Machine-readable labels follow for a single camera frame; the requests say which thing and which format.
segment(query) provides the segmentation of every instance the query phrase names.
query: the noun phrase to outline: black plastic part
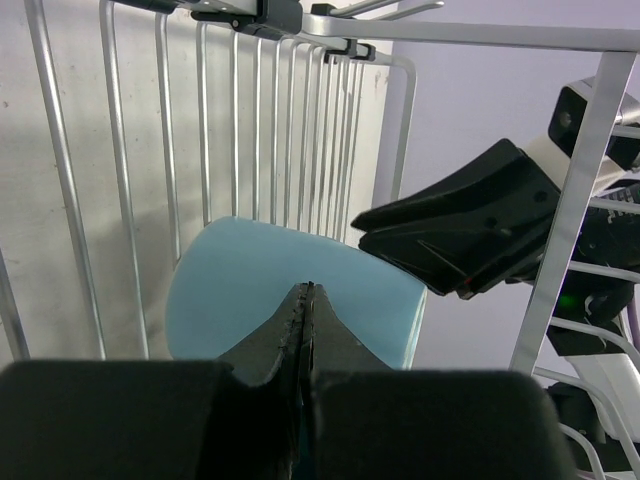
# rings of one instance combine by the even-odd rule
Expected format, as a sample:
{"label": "black plastic part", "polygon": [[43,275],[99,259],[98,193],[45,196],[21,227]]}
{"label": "black plastic part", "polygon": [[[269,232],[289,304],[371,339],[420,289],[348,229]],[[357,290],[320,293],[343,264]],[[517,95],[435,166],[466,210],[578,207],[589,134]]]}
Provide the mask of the black plastic part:
{"label": "black plastic part", "polygon": [[[606,472],[631,470],[620,442],[608,436],[602,428],[596,408],[587,392],[564,383],[556,383],[549,387],[547,392],[556,406],[560,422],[586,437],[598,453],[600,463]],[[590,472],[591,463],[584,448],[572,439],[568,441],[578,469]],[[636,443],[635,447],[640,453],[640,444]]]}
{"label": "black plastic part", "polygon": [[[329,62],[329,58],[333,55],[346,56],[352,60],[360,60],[363,62],[373,62],[376,59],[376,47],[368,43],[358,43],[352,38],[345,39],[347,42],[347,48],[344,50],[327,50],[324,54],[324,63]],[[358,47],[362,46],[367,49],[367,53],[364,55],[358,55]]]}
{"label": "black plastic part", "polygon": [[320,372],[317,476],[573,480],[553,404],[507,372]]}
{"label": "black plastic part", "polygon": [[[614,190],[602,198],[640,204],[640,182],[622,181],[617,186],[625,188]],[[640,247],[636,241],[639,236],[638,215],[590,207],[580,229],[572,260],[639,271]],[[527,270],[508,278],[507,283],[533,284],[538,267],[536,262]],[[632,299],[632,282],[569,271],[553,315],[624,335],[617,315]],[[558,327],[550,327],[547,335],[560,356],[623,353],[619,346],[593,335]]]}
{"label": "black plastic part", "polygon": [[[551,117],[549,138],[569,157],[573,154],[587,103],[575,90],[565,86]],[[640,124],[629,126],[640,127]],[[640,139],[612,136],[606,154],[622,169],[636,170],[640,167]]]}
{"label": "black plastic part", "polygon": [[256,17],[224,12],[191,12],[200,22],[228,23],[238,33],[267,40],[280,40],[302,30],[302,5],[298,0],[260,0]]}
{"label": "black plastic part", "polygon": [[507,139],[408,198],[360,214],[360,248],[439,295],[485,292],[544,249],[559,199],[538,165]]}
{"label": "black plastic part", "polygon": [[311,5],[311,15],[329,17],[331,16],[331,11],[335,9],[335,5],[331,5],[330,3],[314,3]]}
{"label": "black plastic part", "polygon": [[[392,371],[313,284],[295,286],[268,323],[225,354],[232,364],[10,366],[0,478],[289,480],[303,418],[315,462],[295,480],[574,478],[531,378]],[[237,375],[245,364],[249,383]]]}

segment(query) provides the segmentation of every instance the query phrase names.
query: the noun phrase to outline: wire rack bar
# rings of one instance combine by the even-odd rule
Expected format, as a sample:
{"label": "wire rack bar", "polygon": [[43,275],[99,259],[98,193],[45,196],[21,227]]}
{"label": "wire rack bar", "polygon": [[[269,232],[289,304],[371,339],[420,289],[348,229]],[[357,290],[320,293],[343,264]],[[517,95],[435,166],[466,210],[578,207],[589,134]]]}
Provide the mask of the wire rack bar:
{"label": "wire rack bar", "polygon": [[335,233],[335,238],[336,240],[340,240],[342,241],[342,230],[343,230],[343,223],[345,220],[345,201],[346,201],[346,195],[347,195],[347,177],[349,176],[349,160],[350,160],[350,152],[351,152],[351,143],[352,143],[352,138],[353,138],[353,115],[354,115],[354,107],[355,107],[355,99],[354,99],[354,95],[355,95],[355,91],[356,91],[356,85],[358,83],[358,78],[357,78],[357,74],[359,71],[358,68],[358,62],[351,62],[351,66],[353,68],[351,68],[351,72],[352,75],[350,76],[348,83],[346,85],[346,94],[347,94],[347,102],[346,102],[346,108],[347,108],[347,114],[345,115],[346,119],[347,119],[347,126],[346,126],[346,130],[345,130],[345,141],[344,141],[344,150],[341,151],[341,156],[342,156],[342,168],[340,169],[340,190],[339,190],[339,196],[338,196],[338,207],[336,209],[336,215],[338,216],[338,221],[337,221],[337,227],[336,227],[336,233]]}
{"label": "wire rack bar", "polygon": [[606,480],[606,475],[604,474],[604,470],[602,469],[602,464],[600,463],[600,458],[598,458],[598,452],[593,448],[591,442],[585,438],[584,435],[579,433],[567,425],[560,425],[560,430],[567,437],[572,438],[578,443],[587,454],[587,458],[589,459],[589,464],[591,465],[591,471],[593,472],[593,476],[595,480]]}
{"label": "wire rack bar", "polygon": [[135,221],[133,217],[133,207],[131,204],[131,184],[129,182],[127,147],[124,133],[124,116],[122,114],[122,100],[120,95],[120,76],[118,72],[114,13],[113,2],[110,0],[100,0],[100,32],[102,36],[105,77],[107,80],[107,99],[109,101],[111,136],[113,139],[113,151],[116,160],[116,178],[118,182],[118,195],[120,198],[120,212],[122,215],[122,222],[125,227],[127,242],[129,244],[131,267],[133,269],[135,316],[140,333],[140,348],[142,350],[142,356],[144,358],[149,358],[149,342],[147,339],[146,318],[142,303]]}
{"label": "wire rack bar", "polygon": [[273,55],[272,105],[271,105],[271,223],[278,222],[278,101],[280,98],[280,55],[282,42],[276,42]]}
{"label": "wire rack bar", "polygon": [[338,211],[340,210],[340,199],[342,197],[342,190],[344,189],[344,183],[342,182],[345,173],[345,143],[346,139],[349,136],[349,122],[350,122],[350,110],[349,110],[349,86],[351,85],[351,79],[353,78],[353,65],[354,62],[350,62],[349,60],[344,60],[346,75],[344,80],[341,82],[340,88],[343,90],[342,94],[342,125],[340,127],[340,144],[338,146],[338,167],[336,169],[336,197],[333,208],[333,229],[331,236],[335,239],[338,238]]}
{"label": "wire rack bar", "polygon": [[0,250],[0,320],[2,321],[13,359],[28,360],[31,355],[29,354],[27,338],[22,329],[18,306],[13,296],[2,250]]}
{"label": "wire rack bar", "polygon": [[407,148],[409,146],[409,133],[411,131],[411,120],[413,118],[413,108],[416,99],[418,74],[413,62],[406,58],[396,57],[392,60],[391,64],[402,68],[407,75],[407,85],[405,87],[402,104],[402,118],[400,119],[400,133],[398,135],[398,148],[396,150],[393,178],[391,180],[391,193],[389,196],[390,201],[394,202],[400,198],[402,189],[402,176],[404,175],[404,164],[407,159]]}
{"label": "wire rack bar", "polygon": [[620,202],[606,198],[592,198],[589,201],[590,207],[602,208],[604,210],[616,210],[618,212],[632,213],[640,215],[640,205],[637,203]]}
{"label": "wire rack bar", "polygon": [[285,227],[289,226],[289,213],[291,211],[291,155],[293,154],[293,120],[295,110],[295,79],[296,61],[299,43],[294,43],[289,55],[289,85],[288,104],[286,119],[286,146],[284,154],[284,222]]}
{"label": "wire rack bar", "polygon": [[[313,223],[313,211],[316,203],[316,194],[318,189],[316,188],[316,178],[318,176],[318,152],[320,151],[320,143],[326,141],[321,135],[321,132],[326,135],[326,131],[322,130],[322,113],[324,112],[324,118],[327,118],[327,109],[322,108],[322,74],[324,73],[324,56],[325,49],[323,47],[317,48],[318,52],[318,75],[316,77],[316,97],[315,97],[315,121],[313,123],[314,128],[312,132],[311,145],[311,192],[309,194],[309,218],[307,224],[307,231],[312,232]],[[318,220],[320,219],[320,203],[318,201]]]}
{"label": "wire rack bar", "polygon": [[571,377],[569,375],[565,375],[563,373],[554,372],[552,370],[547,370],[546,368],[536,367],[533,372],[534,375],[538,375],[540,377],[549,378],[551,380],[555,380],[557,382],[566,383],[567,385],[572,385],[577,388],[581,388],[582,390],[589,393],[594,398],[598,399],[598,401],[603,405],[609,418],[611,418],[611,423],[615,428],[618,437],[620,438],[620,444],[624,450],[629,463],[631,464],[631,469],[637,478],[640,478],[640,456],[638,456],[638,452],[636,451],[636,447],[629,436],[629,431],[620,416],[620,412],[613,404],[613,402],[607,397],[600,389],[594,387],[590,383],[587,383],[579,378]]}
{"label": "wire rack bar", "polygon": [[336,101],[334,103],[334,120],[333,120],[333,135],[331,136],[332,148],[331,148],[331,157],[329,158],[329,193],[327,196],[327,218],[324,228],[325,236],[329,236],[329,222],[331,219],[331,208],[335,208],[336,203],[333,198],[333,185],[334,179],[337,175],[338,165],[338,155],[340,150],[338,150],[338,145],[340,142],[338,141],[338,135],[341,135],[342,131],[338,130],[338,120],[341,116],[344,115],[344,111],[341,111],[340,106],[342,105],[342,85],[344,83],[344,73],[345,73],[345,63],[346,61],[342,58],[338,58],[338,75],[336,78]]}
{"label": "wire rack bar", "polygon": [[253,66],[255,72],[255,106],[254,106],[254,123],[253,130],[254,140],[254,158],[253,158],[253,219],[260,219],[260,102],[262,98],[262,39],[259,38],[256,44],[256,53],[253,57]]}
{"label": "wire rack bar", "polygon": [[613,135],[616,137],[640,138],[640,128],[616,125],[613,127]]}
{"label": "wire rack bar", "polygon": [[49,132],[53,144],[53,154],[56,160],[60,189],[67,214],[69,235],[73,247],[73,255],[80,280],[82,299],[95,332],[98,355],[107,358],[107,351],[102,332],[102,322],[96,298],[96,289],[89,260],[89,249],[85,237],[80,203],[76,191],[76,181],[71,164],[71,154],[67,142],[67,130],[62,114],[62,104],[58,91],[58,80],[53,64],[53,54],[47,31],[47,21],[44,14],[42,0],[25,0],[25,11],[29,24],[29,33],[33,43],[33,53],[40,77],[40,87],[49,123]]}
{"label": "wire rack bar", "polygon": [[162,119],[162,146],[169,208],[169,235],[173,266],[180,261],[180,219],[178,217],[178,189],[176,186],[176,162],[173,146],[173,121],[171,115],[171,86],[169,84],[169,48],[167,45],[167,17],[156,14],[156,55],[158,57],[158,87],[160,89],[160,118]]}
{"label": "wire rack bar", "polygon": [[324,122],[322,125],[322,131],[324,132],[323,140],[322,140],[322,153],[320,154],[320,191],[318,192],[318,218],[316,223],[316,234],[320,235],[320,224],[322,222],[322,213],[324,206],[324,192],[325,192],[325,181],[327,177],[327,155],[329,151],[329,141],[327,140],[327,135],[329,134],[331,124],[329,123],[330,115],[329,115],[329,105],[331,102],[331,95],[334,93],[332,86],[333,82],[333,65],[334,58],[329,57],[328,59],[328,67],[327,67],[327,88],[325,90],[325,101],[324,101]]}
{"label": "wire rack bar", "polygon": [[360,122],[360,105],[361,105],[361,100],[362,100],[362,84],[364,81],[364,70],[365,70],[365,65],[360,64],[360,73],[358,76],[358,87],[355,90],[355,107],[354,107],[354,126],[353,126],[353,142],[351,144],[351,152],[350,152],[350,157],[351,157],[351,164],[349,166],[349,177],[347,179],[347,200],[346,200],[346,205],[345,205],[345,212],[344,212],[344,216],[345,216],[345,220],[343,223],[343,227],[342,227],[342,236],[341,236],[341,241],[344,243],[346,236],[347,236],[347,224],[349,222],[349,205],[351,205],[351,185],[353,183],[353,167],[356,163],[356,146],[357,146],[357,141],[358,141],[358,123]]}
{"label": "wire rack bar", "polygon": [[550,325],[554,327],[564,328],[566,330],[572,330],[574,332],[584,333],[586,335],[593,335],[594,337],[603,338],[611,343],[619,346],[624,353],[629,355],[631,363],[636,367],[638,373],[640,373],[640,352],[631,344],[631,342],[625,340],[620,335],[616,335],[604,328],[594,327],[593,325],[587,325],[584,323],[572,322],[571,320],[564,320],[562,318],[553,317]]}
{"label": "wire rack bar", "polygon": [[601,265],[572,261],[569,263],[569,270],[591,273],[593,275],[600,275],[603,277],[619,278],[620,280],[626,280],[633,283],[640,283],[640,273],[623,270],[622,268],[603,267]]}
{"label": "wire rack bar", "polygon": [[238,41],[240,35],[231,34],[231,215],[240,212],[240,112],[238,107]]}
{"label": "wire rack bar", "polygon": [[198,126],[200,129],[200,177],[202,182],[202,222],[211,214],[211,161],[209,159],[209,96],[207,94],[207,23],[196,26],[196,74],[198,77]]}
{"label": "wire rack bar", "polygon": [[304,213],[304,190],[307,179],[307,137],[309,133],[309,104],[311,101],[311,69],[313,67],[314,48],[309,47],[305,60],[305,86],[304,100],[302,106],[302,140],[300,142],[300,180],[298,183],[298,214],[296,220],[296,228],[302,230],[302,214]]}

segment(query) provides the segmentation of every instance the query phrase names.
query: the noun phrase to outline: aluminum rail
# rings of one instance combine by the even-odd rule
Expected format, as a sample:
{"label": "aluminum rail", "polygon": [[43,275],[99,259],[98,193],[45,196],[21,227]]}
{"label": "aluminum rail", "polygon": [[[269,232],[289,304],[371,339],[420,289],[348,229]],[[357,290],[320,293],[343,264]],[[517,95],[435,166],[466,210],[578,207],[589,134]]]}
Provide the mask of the aluminum rail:
{"label": "aluminum rail", "polygon": [[631,469],[636,475],[636,478],[640,478],[640,455],[638,455],[633,440],[629,436],[629,431],[624,424],[624,420],[620,416],[620,412],[618,412],[616,406],[609,399],[609,397],[607,397],[602,392],[602,390],[579,378],[571,377],[559,372],[554,372],[553,370],[548,370],[546,368],[536,367],[533,374],[538,375],[539,377],[548,378],[550,380],[555,380],[557,382],[566,383],[567,385],[580,388],[596,398],[602,404],[607,412],[607,415],[609,415],[609,418],[611,419],[611,423],[613,424],[616,434],[620,439],[620,444],[622,446],[622,449],[624,450],[625,455],[627,456],[627,459],[629,460]]}
{"label": "aluminum rail", "polygon": [[589,200],[589,206],[602,208],[604,210],[616,210],[618,212],[640,215],[640,205],[637,203],[620,202],[618,200],[608,200],[606,198],[592,198]]}
{"label": "aluminum rail", "polygon": [[262,101],[262,39],[259,38],[256,44],[256,52],[253,57],[253,67],[255,71],[255,98],[254,98],[254,157],[253,157],[253,219],[260,219],[260,103]]}
{"label": "aluminum rail", "polygon": [[540,353],[635,57],[635,53],[627,52],[602,54],[593,97],[578,133],[543,261],[511,358],[510,368],[525,375],[533,373]]}
{"label": "aluminum rail", "polygon": [[240,82],[238,73],[238,39],[239,33],[231,38],[231,215],[240,215],[240,112],[238,107]]}
{"label": "aluminum rail", "polygon": [[169,47],[167,44],[167,17],[156,13],[156,55],[158,61],[158,88],[160,89],[160,118],[162,119],[162,146],[169,209],[169,236],[173,267],[180,261],[180,219],[178,217],[178,188],[176,184],[173,119],[171,115],[171,86],[169,82]]}
{"label": "aluminum rail", "polygon": [[639,52],[640,31],[610,28],[345,20],[305,14],[307,35],[586,52]]}
{"label": "aluminum rail", "polygon": [[327,194],[327,218],[324,225],[324,234],[325,236],[329,236],[329,222],[331,221],[331,207],[337,208],[337,201],[333,198],[333,185],[335,183],[336,178],[336,170],[338,168],[338,156],[340,151],[338,147],[340,145],[340,141],[338,138],[342,137],[343,131],[338,129],[338,120],[341,116],[344,116],[344,112],[341,111],[341,106],[343,104],[342,101],[342,85],[344,82],[344,74],[345,74],[345,65],[348,60],[340,57],[338,59],[338,75],[336,77],[336,97],[335,97],[335,107],[333,109],[333,134],[331,135],[331,154],[329,156],[329,184]]}
{"label": "aluminum rail", "polygon": [[0,321],[2,321],[13,359],[28,360],[30,355],[27,338],[22,329],[18,306],[11,290],[9,273],[4,263],[2,250],[0,250]]}
{"label": "aluminum rail", "polygon": [[616,137],[640,138],[640,128],[616,125],[613,127],[612,135]]}
{"label": "aluminum rail", "polygon": [[348,145],[348,138],[351,133],[351,122],[353,112],[351,110],[351,95],[349,94],[349,88],[355,78],[355,65],[356,62],[346,61],[346,75],[344,82],[340,86],[343,90],[342,95],[342,124],[340,126],[340,144],[338,146],[338,165],[336,167],[336,200],[333,209],[333,227],[331,230],[331,236],[336,240],[339,237],[340,215],[338,212],[342,209],[342,203],[344,202],[343,192],[345,190],[346,175],[346,151],[345,145]]}
{"label": "aluminum rail", "polygon": [[589,440],[587,440],[580,432],[568,427],[567,425],[560,424],[560,430],[562,430],[562,433],[567,437],[575,440],[576,443],[582,447],[584,453],[587,454],[587,459],[591,465],[591,471],[593,472],[595,480],[607,480],[604,470],[602,469],[602,464],[600,463],[600,458],[598,457],[598,452],[593,448],[591,442],[589,442]]}
{"label": "aluminum rail", "polygon": [[[325,49],[322,47],[317,48],[318,52],[318,75],[316,78],[316,98],[315,98],[315,121],[314,127],[312,131],[311,137],[311,145],[312,153],[311,153],[311,192],[309,195],[309,217],[307,224],[307,232],[312,232],[312,220],[313,220],[313,211],[315,207],[316,195],[318,193],[318,189],[316,188],[316,179],[318,176],[318,156],[320,154],[320,142],[325,142],[326,138],[324,138],[323,134],[326,132],[322,129],[322,112],[324,112],[325,119],[327,115],[327,109],[322,107],[322,79],[324,73],[324,53]],[[320,220],[320,201],[318,200],[318,221]]]}
{"label": "aluminum rail", "polygon": [[573,322],[571,320],[564,320],[556,317],[551,319],[550,325],[558,328],[564,328],[565,330],[584,333],[585,335],[592,335],[617,345],[629,356],[629,360],[631,360],[631,363],[633,363],[638,373],[640,373],[640,352],[636,350],[631,342],[620,335],[616,335],[604,328],[594,327],[593,325],[586,325],[584,323]]}
{"label": "aluminum rail", "polygon": [[53,62],[51,43],[49,42],[44,6],[42,5],[42,0],[25,0],[24,6],[29,24],[29,33],[31,34],[31,41],[33,43],[33,53],[38,68],[38,76],[40,77],[40,87],[42,89],[44,107],[47,113],[49,133],[51,135],[51,143],[53,144],[53,155],[58,170],[60,189],[62,190],[62,199],[66,207],[69,235],[71,237],[76,269],[78,271],[82,299],[88,317],[91,319],[92,329],[96,334],[98,354],[100,358],[104,360],[107,358],[107,352],[102,332],[102,322],[100,320],[96,289],[91,271],[89,248],[87,246],[87,238],[84,232],[82,213],[78,201],[76,181],[71,164],[71,153],[67,141],[67,130],[62,113],[62,102],[58,90],[58,80]]}
{"label": "aluminum rail", "polygon": [[202,222],[206,227],[211,214],[211,162],[209,159],[209,96],[207,94],[207,23],[196,27],[196,73],[198,77],[198,127],[200,130],[200,176],[202,183]]}
{"label": "aluminum rail", "polygon": [[133,270],[133,290],[136,319],[140,331],[140,347],[142,356],[149,358],[149,340],[147,338],[144,303],[142,301],[140,264],[138,262],[136,228],[131,201],[131,183],[129,181],[129,166],[125,141],[124,114],[122,112],[122,98],[120,93],[114,3],[110,0],[100,0],[99,10],[104,70],[107,82],[107,100],[109,103],[109,118],[111,122],[111,137],[113,141],[118,196],[120,200],[120,214],[125,227],[127,243],[129,244],[129,255]]}

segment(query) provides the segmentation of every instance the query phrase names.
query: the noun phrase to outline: black bracket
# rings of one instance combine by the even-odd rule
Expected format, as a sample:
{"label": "black bracket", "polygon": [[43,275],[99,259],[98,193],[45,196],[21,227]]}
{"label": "black bracket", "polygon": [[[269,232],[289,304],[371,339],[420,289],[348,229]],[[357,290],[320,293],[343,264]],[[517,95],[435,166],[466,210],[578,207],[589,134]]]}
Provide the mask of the black bracket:
{"label": "black bracket", "polygon": [[[336,7],[329,3],[314,3],[311,5],[311,15],[319,15],[322,17],[331,16],[331,11]],[[349,57],[352,60],[361,60],[364,62],[373,62],[376,59],[376,47],[368,43],[358,43],[353,38],[345,38],[347,46],[344,50],[327,50],[324,55],[324,63],[329,62],[331,55],[341,55]],[[358,46],[363,46],[367,49],[367,53],[364,55],[358,55]]]}
{"label": "black bracket", "polygon": [[192,12],[191,17],[200,22],[228,23],[238,33],[267,40],[280,40],[302,30],[302,6],[298,0],[260,0],[257,16]]}

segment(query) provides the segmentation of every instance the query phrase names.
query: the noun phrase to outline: dish rack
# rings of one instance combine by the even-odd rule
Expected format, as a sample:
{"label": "dish rack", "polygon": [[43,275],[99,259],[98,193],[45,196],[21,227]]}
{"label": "dish rack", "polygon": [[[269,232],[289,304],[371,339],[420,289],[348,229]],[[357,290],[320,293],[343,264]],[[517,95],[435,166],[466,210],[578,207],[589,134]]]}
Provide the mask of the dish rack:
{"label": "dish rack", "polygon": [[[549,236],[544,259],[533,288],[529,305],[520,329],[510,368],[527,375],[538,375],[562,381],[582,388],[597,398],[611,418],[613,427],[635,472],[640,478],[640,457],[629,435],[628,425],[621,419],[616,405],[593,385],[579,379],[536,367],[543,338],[549,325],[600,336],[624,350],[630,361],[640,371],[640,353],[625,339],[606,330],[566,320],[552,318],[567,269],[575,269],[594,275],[604,275],[640,283],[640,274],[619,269],[579,264],[571,261],[571,254],[580,232],[582,219],[589,205],[640,214],[640,207],[624,202],[591,199],[596,176],[606,145],[612,132],[618,136],[640,138],[640,129],[614,125],[616,113],[631,73],[636,54],[640,51],[640,32],[605,29],[580,29],[559,27],[512,27],[497,25],[444,24],[396,20],[421,10],[433,8],[433,2],[388,14],[375,20],[353,20],[345,17],[368,12],[393,2],[365,0],[328,15],[304,14],[302,32],[296,36],[272,41],[254,39],[231,31],[230,43],[219,46],[210,41],[211,30],[223,31],[223,27],[204,21],[197,22],[195,45],[197,59],[198,136],[200,151],[200,195],[202,219],[200,227],[211,223],[215,214],[212,191],[212,150],[210,118],[212,108],[207,75],[208,52],[227,49],[230,59],[230,213],[234,216],[250,216],[258,220],[268,211],[271,223],[304,230],[318,235],[331,236],[345,241],[350,218],[349,205],[354,183],[356,145],[363,139],[359,132],[361,120],[361,92],[363,79],[370,65],[401,68],[407,74],[407,88],[400,121],[400,134],[390,200],[401,194],[404,161],[411,125],[416,89],[416,71],[409,59],[377,52],[375,58],[370,46],[353,39],[377,39],[394,41],[419,41],[428,43],[455,43],[468,45],[562,49],[602,52],[594,83],[594,94],[583,119],[580,134],[566,177],[562,196]],[[53,143],[55,164],[60,189],[64,199],[66,220],[75,258],[81,296],[86,307],[96,339],[97,351],[107,358],[107,348],[101,324],[98,297],[92,273],[90,247],[85,234],[81,201],[74,177],[74,162],[64,121],[62,92],[56,73],[52,44],[47,30],[47,18],[42,0],[25,0],[26,18],[30,31],[39,82]],[[213,5],[218,11],[247,13],[257,11],[252,0],[227,0],[196,2],[205,8]],[[145,320],[143,285],[140,276],[140,249],[137,242],[136,215],[132,202],[129,177],[129,144],[125,140],[125,123],[122,106],[120,76],[122,65],[116,48],[115,6],[110,0],[96,2],[99,12],[103,49],[104,77],[107,86],[110,132],[103,132],[113,142],[118,202],[122,226],[126,237],[126,255],[133,277],[134,318],[140,339],[140,351],[150,357],[150,347]],[[175,266],[182,251],[181,220],[179,215],[179,191],[176,178],[176,126],[172,117],[172,93],[169,83],[169,42],[167,19],[169,14],[155,14],[155,47],[157,79],[160,97],[163,155],[166,179],[166,199],[170,232],[170,253]],[[253,52],[254,118],[251,119],[254,151],[250,162],[250,187],[243,190],[240,170],[247,162],[241,155],[245,140],[240,124],[243,119],[240,107],[241,68],[239,50]],[[266,90],[261,73],[264,66],[264,49],[273,51],[270,95],[272,104],[265,109],[261,94]],[[280,66],[287,57],[287,81],[282,82]],[[294,98],[300,97],[301,110],[296,112]],[[264,158],[261,145],[269,139],[270,158]],[[294,151],[294,145],[301,145]],[[260,181],[261,172],[269,171],[268,193]],[[241,209],[242,199],[249,199],[249,214]],[[30,358],[27,336],[22,327],[19,308],[12,291],[10,276],[0,252],[0,317],[8,344],[15,360]],[[563,432],[578,442],[586,451],[595,478],[604,479],[597,454],[579,432],[562,426]]]}

